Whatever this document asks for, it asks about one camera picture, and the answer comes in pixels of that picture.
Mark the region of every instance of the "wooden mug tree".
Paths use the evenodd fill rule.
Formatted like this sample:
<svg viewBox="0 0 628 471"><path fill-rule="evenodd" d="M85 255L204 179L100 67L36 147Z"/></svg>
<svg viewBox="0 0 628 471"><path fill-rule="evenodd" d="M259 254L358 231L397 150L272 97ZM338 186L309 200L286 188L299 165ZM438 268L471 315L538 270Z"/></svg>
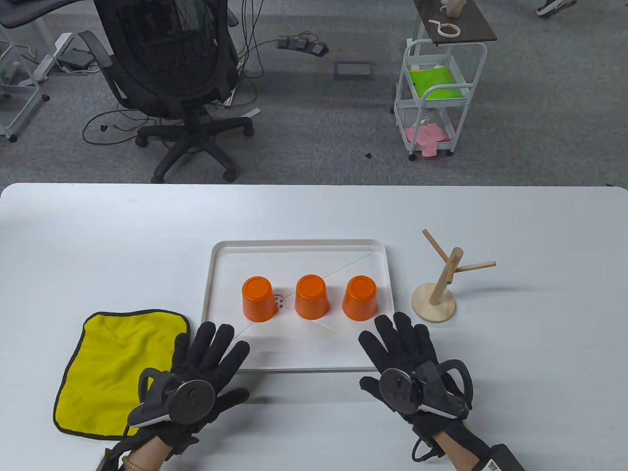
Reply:
<svg viewBox="0 0 628 471"><path fill-rule="evenodd" d="M447 289L447 285L453 281L453 274L489 268L496 266L497 262L458 266L464 254L460 247L454 247L452 253L447 256L427 229L423 229L423 235L444 260L445 268L443 268L443 272L440 274L436 284L425 283L414 290L411 300L412 309L414 309L416 315L427 322L445 322L451 319L453 312L456 310L456 301L453 299L452 292Z"/></svg>

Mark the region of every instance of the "bracelet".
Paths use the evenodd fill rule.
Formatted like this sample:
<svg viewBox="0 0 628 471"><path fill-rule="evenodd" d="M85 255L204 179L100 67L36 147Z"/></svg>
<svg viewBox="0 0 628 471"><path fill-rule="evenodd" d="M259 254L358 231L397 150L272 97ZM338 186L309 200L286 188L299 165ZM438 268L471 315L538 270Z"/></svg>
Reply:
<svg viewBox="0 0 628 471"><path fill-rule="evenodd" d="M141 468L132 462L129 457L122 457L122 463L129 467L131 471L150 471L146 468Z"/></svg>
<svg viewBox="0 0 628 471"><path fill-rule="evenodd" d="M441 23L440 21L437 21L435 19L428 20L428 23L437 24L438 28L436 31L438 32L439 35L441 35L444 38L457 38L458 36L460 36L460 28L453 23ZM443 31L443 28L451 28L455 31L455 33L453 34L445 33Z"/></svg>

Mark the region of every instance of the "chair armrest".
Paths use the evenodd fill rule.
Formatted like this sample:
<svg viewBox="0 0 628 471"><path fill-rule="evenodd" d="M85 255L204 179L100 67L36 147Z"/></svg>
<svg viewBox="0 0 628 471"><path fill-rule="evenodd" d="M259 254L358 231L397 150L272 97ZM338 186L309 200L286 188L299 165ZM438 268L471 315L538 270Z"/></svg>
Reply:
<svg viewBox="0 0 628 471"><path fill-rule="evenodd" d="M89 50L94 54L94 58L98 63L100 69L113 67L113 62L107 51L105 51L105 47L98 40L96 35L91 31L83 31L78 34L82 40L84 40L85 44L89 48Z"/></svg>
<svg viewBox="0 0 628 471"><path fill-rule="evenodd" d="M105 50L105 47L98 40L96 35L91 31L82 31L78 34L82 40L84 40L87 48L94 54L94 58L96 59L96 63L98 67L100 67L100 71L102 72L105 80L107 81L107 85L111 89L111 92L114 94L120 105L125 108L132 109L134 106L131 104L131 100L128 98L123 98L120 94L120 90L116 85L116 75L115 70L118 67L114 66L114 62L111 60L109 54Z"/></svg>
<svg viewBox="0 0 628 471"><path fill-rule="evenodd" d="M233 28L234 26L237 26L238 24L240 24L240 22L237 20L236 16L231 11L231 8L227 7L227 25L230 28Z"/></svg>

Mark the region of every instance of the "yellow towel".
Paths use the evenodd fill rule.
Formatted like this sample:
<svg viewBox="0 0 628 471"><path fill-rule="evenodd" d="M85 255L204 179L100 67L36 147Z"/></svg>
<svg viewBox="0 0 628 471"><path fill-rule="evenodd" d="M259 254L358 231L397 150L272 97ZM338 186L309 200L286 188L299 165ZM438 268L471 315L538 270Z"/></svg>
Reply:
<svg viewBox="0 0 628 471"><path fill-rule="evenodd" d="M57 428L72 435L120 440L129 412L139 404L144 368L168 371L175 337L190 324L177 313L98 312L83 324L55 401ZM137 429L131 429L133 435Z"/></svg>

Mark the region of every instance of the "green folder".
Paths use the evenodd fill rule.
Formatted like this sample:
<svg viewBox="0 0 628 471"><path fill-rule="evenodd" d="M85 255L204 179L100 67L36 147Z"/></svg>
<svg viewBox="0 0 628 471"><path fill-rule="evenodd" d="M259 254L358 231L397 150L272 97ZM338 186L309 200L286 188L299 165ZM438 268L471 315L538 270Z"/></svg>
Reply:
<svg viewBox="0 0 628 471"><path fill-rule="evenodd" d="M419 98L434 85L455 84L452 71L448 67L429 68L427 70L410 71L410 79ZM451 100L462 98L460 89L436 90L429 94L427 100Z"/></svg>

